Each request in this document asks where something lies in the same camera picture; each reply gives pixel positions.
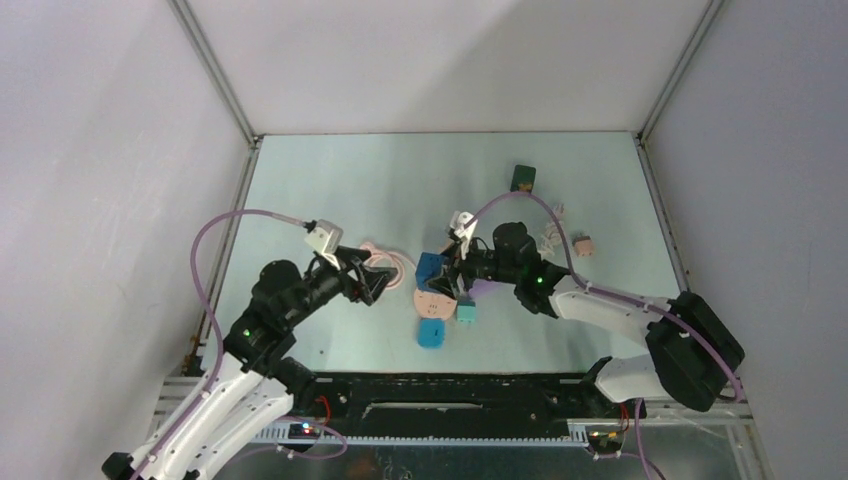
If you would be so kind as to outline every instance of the blue block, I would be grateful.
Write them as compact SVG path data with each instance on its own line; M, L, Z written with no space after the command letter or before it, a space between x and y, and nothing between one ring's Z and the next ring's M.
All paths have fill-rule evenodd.
M456 320L461 323L477 321L477 306L472 300L461 299L456 305Z
M439 348L445 343L445 322L439 318L422 318L418 324L418 345Z
M422 292L438 293L427 286L427 280L437 276L442 271L442 264L445 262L445 257L424 252L418 259L418 266L415 267L415 282L418 284L418 289Z

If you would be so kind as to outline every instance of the light blue table surface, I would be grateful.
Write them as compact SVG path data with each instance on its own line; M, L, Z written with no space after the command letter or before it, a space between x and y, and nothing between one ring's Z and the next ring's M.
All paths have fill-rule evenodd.
M476 212L508 191L517 163L537 168L536 195L565 205L567 232L592 237L595 255L575 261L581 275L638 294L679 293L629 133L270 136L246 208L327 219L344 229L343 245L373 241L417 259L445 243L454 210ZM509 199L481 219L477 235L491 244L506 221L539 233L547 216L527 199ZM224 332L265 264L290 259L306 268L312 253L304 233L264 217L241 221L217 309ZM564 254L553 261L564 264ZM508 286L478 300L476 323L449 321L444 346L423 349L414 288L410 271L373 307L334 299L297 327L290 354L313 370L518 373L585 371L605 355L644 353L593 326L532 315Z

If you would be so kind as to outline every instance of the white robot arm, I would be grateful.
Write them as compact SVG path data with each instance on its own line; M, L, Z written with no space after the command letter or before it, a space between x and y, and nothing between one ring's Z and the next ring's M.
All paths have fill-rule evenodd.
M310 400L314 375L286 352L294 327L338 294L372 305L397 275L364 265L371 254L338 245L341 229L306 225L315 250L301 276L287 260L266 265L247 309L224 338L220 368L207 372L168 421L130 454L113 453L102 471L111 480L208 480L262 428ZM209 381L209 375L215 375Z
M474 217L463 215L472 218L473 227ZM707 411L745 356L707 303L692 292L667 299L593 286L543 260L520 222L499 225L492 249L480 248L469 234L453 228L449 232L454 243L441 252L441 272L427 281L430 288L458 299L478 279L509 283L532 313L591 323L648 350L633 358L602 358L590 369L585 380L608 402L670 396Z
M522 223L500 225L493 234L494 249L480 249L469 218L467 212L454 217L454 242L441 252L442 268L428 280L431 288L458 298L476 279L510 283L532 313L592 323L649 351L634 358L602 358L590 369L581 383L590 387L592 398L584 400L603 404L601 409L633 398L671 396L706 411L727 379L716 358L730 370L744 358L697 295L683 292L669 300L594 287L542 260ZM465 222L469 227L461 228ZM224 338L216 362L220 368L207 372L141 447L113 453L102 467L107 478L211 480L262 428L312 400L314 375L285 357L295 343L294 327L338 294L372 305L397 270L365 266L370 253L339 246L341 230L329 222L306 227L317 268L301 276L289 261L265 266L250 304ZM705 351L704 342L716 356ZM215 378L210 381L209 375Z

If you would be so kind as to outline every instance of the white wall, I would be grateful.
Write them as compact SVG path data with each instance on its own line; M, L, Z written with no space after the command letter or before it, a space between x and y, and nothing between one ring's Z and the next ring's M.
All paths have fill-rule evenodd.
M191 240L247 149L163 0L3 1L0 44L0 478L100 478L188 344Z
M192 1L262 133L636 130L707 0Z
M845 478L848 5L731 2L650 153L780 479Z

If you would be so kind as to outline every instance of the red wire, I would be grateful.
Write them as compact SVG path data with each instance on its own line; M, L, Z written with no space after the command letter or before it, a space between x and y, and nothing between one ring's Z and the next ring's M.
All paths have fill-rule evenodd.
M623 432L624 431L624 419L625 419L624 404L623 403L618 404L618 411L620 412L620 415L618 417L618 429L619 429L620 432Z
M321 395L315 399L315 402L321 402L324 404L324 409L327 411L327 418L324 419L324 425L330 423L330 415L332 415L332 412L330 411L330 402L327 401L327 397Z
M630 412L627 411L627 407L623 403L621 404L621 414L624 416L624 419L627 420L627 426L624 427L624 430L622 430L622 433L624 433L630 430Z

